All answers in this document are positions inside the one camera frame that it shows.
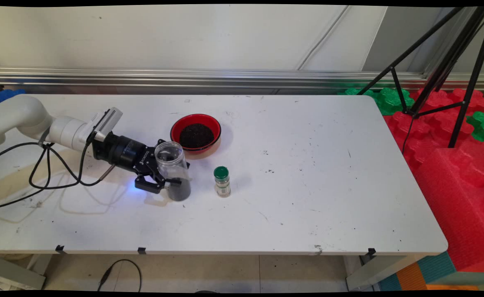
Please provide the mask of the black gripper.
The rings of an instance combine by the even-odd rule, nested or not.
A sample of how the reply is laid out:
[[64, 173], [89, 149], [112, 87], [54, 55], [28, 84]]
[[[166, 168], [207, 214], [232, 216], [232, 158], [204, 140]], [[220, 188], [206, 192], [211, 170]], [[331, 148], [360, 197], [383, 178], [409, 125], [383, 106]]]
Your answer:
[[104, 141], [93, 140], [92, 150], [95, 159], [137, 174], [135, 188], [154, 194], [159, 194], [171, 185], [182, 184], [182, 178], [164, 177], [155, 171], [157, 167], [159, 170], [188, 170], [190, 166], [183, 147], [174, 141], [161, 141], [155, 148], [110, 132]]

